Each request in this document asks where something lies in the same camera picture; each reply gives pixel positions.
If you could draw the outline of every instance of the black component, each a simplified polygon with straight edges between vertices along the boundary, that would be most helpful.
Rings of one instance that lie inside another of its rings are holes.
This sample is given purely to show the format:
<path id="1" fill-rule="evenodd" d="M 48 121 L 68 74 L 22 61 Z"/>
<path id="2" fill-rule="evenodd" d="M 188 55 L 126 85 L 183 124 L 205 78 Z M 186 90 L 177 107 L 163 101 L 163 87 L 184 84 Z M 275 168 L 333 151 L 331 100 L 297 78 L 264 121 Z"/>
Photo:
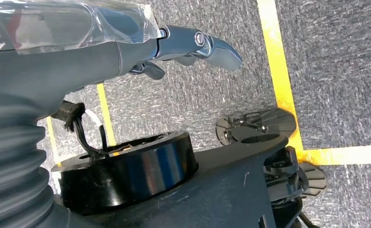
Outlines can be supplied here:
<path id="1" fill-rule="evenodd" d="M 92 146 L 90 146 L 85 137 L 85 133 L 83 130 L 82 121 L 77 118 L 73 121 L 74 130 L 76 132 L 77 140 L 79 141 L 80 145 L 83 147 L 83 149 L 87 152 L 87 154 L 92 157 L 92 161 L 94 159 L 97 159 L 100 156 L 106 156 L 108 153 L 99 149 L 96 149 Z"/>
<path id="2" fill-rule="evenodd" d="M 64 206 L 82 215 L 127 207 L 177 186 L 198 169 L 187 132 L 133 140 L 108 151 L 110 157 L 81 154 L 52 168 Z"/>
<path id="3" fill-rule="evenodd" d="M 52 114 L 51 117 L 65 122 L 65 129 L 73 132 L 73 122 L 76 119 L 82 120 L 82 115 L 85 113 L 85 110 L 86 108 L 84 103 L 74 104 L 64 100 L 58 110 Z"/>
<path id="4" fill-rule="evenodd" d="M 222 145 L 229 145 L 236 140 L 232 137 L 232 129 L 250 127 L 262 133 L 279 134 L 290 137 L 296 130 L 294 116 L 280 108 L 259 112 L 224 117 L 216 123 L 216 136 Z"/>
<path id="5" fill-rule="evenodd" d="M 307 218 L 307 216 L 304 214 L 304 213 L 302 213 L 302 212 L 300 212 L 300 214 L 299 214 L 299 218 L 301 219 L 301 221 L 308 227 L 308 228 L 320 228 L 320 227 L 318 227 L 318 226 L 316 226 L 316 225 L 314 225 L 308 218 Z"/>
<path id="6" fill-rule="evenodd" d="M 138 64 L 132 67 L 132 69 L 128 72 L 128 74 L 131 74 L 131 75 L 146 74 L 151 79 L 160 80 L 164 77 L 166 72 L 164 72 L 163 69 L 161 69 L 158 65 L 154 63 L 145 62 L 145 63 Z"/>
<path id="7" fill-rule="evenodd" d="M 77 139 L 83 149 L 92 157 L 92 160 L 99 156 L 108 156 L 107 151 L 107 138 L 105 136 L 104 126 L 99 126 L 99 131 L 102 141 L 102 149 L 96 149 L 90 146 L 85 137 L 85 133 L 82 126 L 82 115 L 85 113 L 85 104 L 77 103 L 74 104 L 69 101 L 63 101 L 58 110 L 51 115 L 52 118 L 56 118 L 65 122 L 65 128 L 70 132 L 76 132 Z"/>
<path id="8" fill-rule="evenodd" d="M 301 198 L 317 197 L 326 190 L 327 183 L 325 173 L 322 170 L 308 162 L 301 163 L 300 168 L 304 170 L 309 183 L 308 189 L 302 194 Z"/>
<path id="9" fill-rule="evenodd" d="M 100 135 L 101 135 L 101 142 L 102 142 L 102 147 L 103 147 L 103 151 L 107 151 L 107 137 L 105 136 L 105 129 L 104 129 L 104 126 L 101 125 L 98 127 L 98 130 L 100 131 Z"/>

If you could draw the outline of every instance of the clear plastic bag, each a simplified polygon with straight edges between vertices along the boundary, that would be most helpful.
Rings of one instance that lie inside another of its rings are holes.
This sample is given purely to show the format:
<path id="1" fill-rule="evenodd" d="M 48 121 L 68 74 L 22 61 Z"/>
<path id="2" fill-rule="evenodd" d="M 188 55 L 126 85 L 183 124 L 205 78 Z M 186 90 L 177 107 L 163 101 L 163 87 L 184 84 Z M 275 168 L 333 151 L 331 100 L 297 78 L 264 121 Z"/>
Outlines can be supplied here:
<path id="1" fill-rule="evenodd" d="M 0 49 L 19 54 L 161 37 L 150 5 L 116 0 L 0 0 L 0 25 Z"/>

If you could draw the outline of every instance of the yellow floor marking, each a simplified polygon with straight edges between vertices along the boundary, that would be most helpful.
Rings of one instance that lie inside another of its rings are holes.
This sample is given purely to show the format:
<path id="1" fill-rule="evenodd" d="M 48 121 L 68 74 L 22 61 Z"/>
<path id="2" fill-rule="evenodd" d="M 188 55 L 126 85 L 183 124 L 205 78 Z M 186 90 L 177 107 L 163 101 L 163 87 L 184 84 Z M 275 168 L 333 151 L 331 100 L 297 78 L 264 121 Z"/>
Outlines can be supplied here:
<path id="1" fill-rule="evenodd" d="M 296 149 L 297 156 L 299 157 L 303 152 L 303 143 L 301 140 L 300 129 L 298 127 L 295 103 L 293 101 L 292 88 L 290 86 L 289 73 L 287 71 L 275 1 L 257 0 L 257 2 L 276 103 L 279 108 L 285 109 L 295 116 L 297 129 L 292 136 L 290 136 L 289 145 Z"/>
<path id="2" fill-rule="evenodd" d="M 371 164 L 371 146 L 305 150 L 301 158 L 323 165 Z"/>
<path id="3" fill-rule="evenodd" d="M 295 147 L 299 161 L 316 165 L 371 164 L 371 145 L 303 150 L 275 1 L 257 2 L 277 106 L 288 110 L 296 118 L 297 130 L 289 138 L 289 145 Z"/>
<path id="4" fill-rule="evenodd" d="M 105 96 L 105 90 L 103 84 L 97 85 L 98 96 L 100 98 L 101 111 L 104 118 L 105 132 L 107 133 L 107 139 L 109 145 L 116 145 L 113 126 L 111 124 L 110 112 L 108 111 L 107 98 Z"/>
<path id="5" fill-rule="evenodd" d="M 47 117 L 47 130 L 49 135 L 49 140 L 51 142 L 51 151 L 54 162 L 60 162 L 57 149 L 57 141 L 55 140 L 54 128 L 52 127 L 51 117 Z"/>

